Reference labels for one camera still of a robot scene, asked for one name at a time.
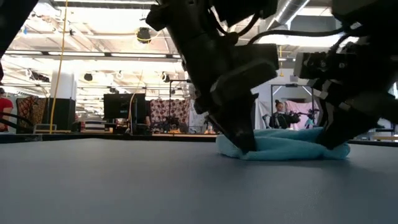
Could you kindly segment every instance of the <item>curtain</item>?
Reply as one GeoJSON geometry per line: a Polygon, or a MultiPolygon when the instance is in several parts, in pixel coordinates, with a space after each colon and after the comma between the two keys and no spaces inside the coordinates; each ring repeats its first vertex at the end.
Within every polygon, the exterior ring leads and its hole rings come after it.
{"type": "Polygon", "coordinates": [[[267,102],[256,99],[256,117],[254,123],[254,129],[265,129],[266,124],[263,120],[263,116],[271,115],[271,109],[268,107],[267,102]]]}
{"type": "Polygon", "coordinates": [[[195,100],[190,100],[189,129],[190,132],[193,133],[204,133],[206,129],[205,116],[208,115],[208,113],[197,114],[193,107],[194,102],[195,100]]]}
{"type": "Polygon", "coordinates": [[[153,122],[162,122],[169,116],[178,118],[180,123],[188,124],[189,120],[189,100],[151,100],[150,101],[150,116],[153,122]]]}
{"type": "MultiPolygon", "coordinates": [[[[17,99],[17,114],[27,118],[33,124],[41,124],[47,99],[36,96],[17,99]]],[[[18,125],[24,128],[32,128],[25,121],[18,121],[18,125]]]]}

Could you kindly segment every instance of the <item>black monitor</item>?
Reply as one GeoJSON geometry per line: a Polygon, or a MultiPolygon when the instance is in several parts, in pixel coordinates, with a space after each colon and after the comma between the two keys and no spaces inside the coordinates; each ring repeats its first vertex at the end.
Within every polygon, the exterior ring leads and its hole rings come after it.
{"type": "MultiPolygon", "coordinates": [[[[118,119],[129,116],[129,105],[133,94],[104,94],[104,118],[118,119]]],[[[146,102],[144,93],[136,93],[131,103],[133,122],[145,120],[146,102]]]]}

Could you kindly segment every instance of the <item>yellow cable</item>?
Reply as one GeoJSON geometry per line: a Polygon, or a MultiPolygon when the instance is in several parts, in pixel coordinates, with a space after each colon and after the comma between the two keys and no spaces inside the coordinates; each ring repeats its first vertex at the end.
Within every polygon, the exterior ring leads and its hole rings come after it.
{"type": "Polygon", "coordinates": [[[55,111],[55,102],[57,100],[57,92],[58,92],[58,85],[60,82],[61,76],[61,68],[62,68],[62,59],[63,59],[63,52],[65,51],[65,31],[67,29],[67,12],[68,12],[68,0],[65,1],[65,16],[63,18],[63,32],[62,32],[62,50],[60,56],[60,66],[58,68],[58,75],[57,75],[57,83],[55,84],[55,91],[54,91],[54,98],[52,102],[52,109],[51,109],[51,117],[50,117],[50,134],[53,131],[53,122],[54,122],[54,111],[55,111]]]}
{"type": "Polygon", "coordinates": [[[157,36],[159,36],[159,34],[160,34],[160,31],[159,31],[158,33],[156,33],[156,35],[155,35],[154,37],[151,37],[151,38],[149,38],[149,39],[141,39],[141,38],[138,37],[138,32],[139,32],[139,30],[136,32],[136,38],[137,38],[137,40],[140,40],[140,41],[150,41],[150,40],[153,40],[153,39],[157,38],[157,36]]]}
{"type": "Polygon", "coordinates": [[[134,99],[134,96],[136,95],[136,92],[137,92],[137,90],[138,90],[138,86],[139,86],[139,84],[141,83],[141,79],[142,79],[142,74],[143,74],[143,73],[144,73],[144,71],[141,70],[141,75],[140,75],[140,77],[139,77],[139,81],[138,81],[138,84],[137,84],[137,88],[136,88],[135,92],[132,94],[132,97],[131,97],[131,99],[130,99],[129,116],[128,116],[129,121],[130,121],[130,134],[132,134],[131,104],[132,104],[132,101],[133,101],[133,99],[134,99]]]}
{"type": "MultiPolygon", "coordinates": [[[[280,52],[280,58],[282,58],[282,46],[279,47],[279,52],[280,52]]],[[[280,74],[279,74],[280,77],[284,76],[284,74],[282,72],[282,66],[283,66],[283,62],[281,61],[280,62],[280,74]]]]}

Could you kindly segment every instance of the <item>woman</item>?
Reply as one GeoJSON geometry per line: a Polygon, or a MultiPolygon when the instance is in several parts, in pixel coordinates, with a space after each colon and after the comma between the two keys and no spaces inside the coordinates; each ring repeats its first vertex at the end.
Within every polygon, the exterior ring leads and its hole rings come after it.
{"type": "Polygon", "coordinates": [[[275,100],[276,112],[269,119],[269,126],[278,129],[290,128],[291,124],[300,122],[297,114],[286,114],[284,112],[284,104],[279,100],[275,100]]]}
{"type": "Polygon", "coordinates": [[[275,100],[276,112],[272,114],[269,119],[269,126],[278,129],[287,129],[290,124],[286,120],[286,114],[284,112],[284,104],[279,100],[275,100]]]}

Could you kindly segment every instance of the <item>person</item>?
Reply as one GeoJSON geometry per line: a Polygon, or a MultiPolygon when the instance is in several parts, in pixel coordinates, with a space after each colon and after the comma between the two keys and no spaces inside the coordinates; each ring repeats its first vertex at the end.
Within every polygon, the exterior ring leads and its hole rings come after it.
{"type": "Polygon", "coordinates": [[[152,116],[152,110],[150,108],[150,101],[145,102],[145,124],[150,127],[150,117],[152,116]]]}
{"type": "Polygon", "coordinates": [[[269,119],[269,126],[277,129],[290,128],[291,124],[300,122],[300,116],[297,113],[284,111],[284,104],[279,100],[275,100],[276,112],[269,119]]]}
{"type": "MultiPolygon", "coordinates": [[[[4,94],[6,92],[4,91],[3,88],[0,88],[0,112],[3,113],[11,113],[13,106],[12,106],[12,102],[11,100],[8,100],[4,97],[4,94]]],[[[5,119],[5,120],[9,120],[8,116],[5,115],[1,115],[0,114],[0,118],[1,119],[5,119]]],[[[7,131],[7,126],[3,123],[0,123],[0,132],[5,132],[7,131]]]]}

